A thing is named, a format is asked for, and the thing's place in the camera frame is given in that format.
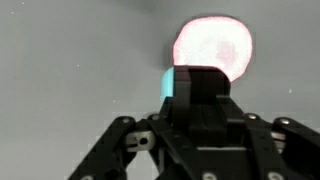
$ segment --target hole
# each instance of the hole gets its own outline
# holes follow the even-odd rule
[[[117,179],[120,176],[120,172],[117,169],[111,169],[105,174],[105,179]]]
[[[140,141],[139,141],[139,143],[140,143],[141,145],[146,145],[146,144],[148,144],[148,139],[147,139],[147,138],[141,138]]]

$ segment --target screw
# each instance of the screw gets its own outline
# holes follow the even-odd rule
[[[124,119],[122,120],[123,123],[128,123],[129,121],[130,121],[129,118],[124,118]]]
[[[94,180],[92,176],[84,176],[81,180]]]
[[[249,117],[250,119],[257,119],[258,116],[255,115],[255,114],[249,114],[248,117]]]
[[[217,180],[217,176],[213,173],[206,172],[202,175],[202,180]]]
[[[288,119],[281,119],[281,122],[283,124],[290,124],[290,121]]]
[[[269,180],[284,180],[283,176],[277,172],[269,172]]]
[[[152,116],[152,120],[154,120],[154,121],[157,121],[157,120],[159,120],[159,119],[160,119],[160,116],[157,115],[157,114],[155,114],[155,115]]]

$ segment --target white background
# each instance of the white background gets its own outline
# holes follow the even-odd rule
[[[232,84],[244,111],[320,128],[319,8],[314,0],[1,0],[0,179],[65,179],[113,118],[158,111],[171,43],[201,14],[234,16],[253,33],[254,57]],[[147,154],[129,176],[156,176]]]

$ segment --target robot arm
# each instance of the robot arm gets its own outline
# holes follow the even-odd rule
[[[219,69],[175,66],[174,97],[136,122],[116,118],[69,180],[126,180],[149,151],[158,180],[318,180],[320,135],[297,121],[268,123],[230,98]]]

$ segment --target gray wall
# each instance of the gray wall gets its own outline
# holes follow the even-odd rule
[[[3,0],[0,179],[68,177],[113,118],[158,111],[170,43],[199,14],[235,16],[253,32],[254,58],[232,84],[243,110],[320,128],[319,8],[311,0]],[[129,175],[155,177],[145,153]]]

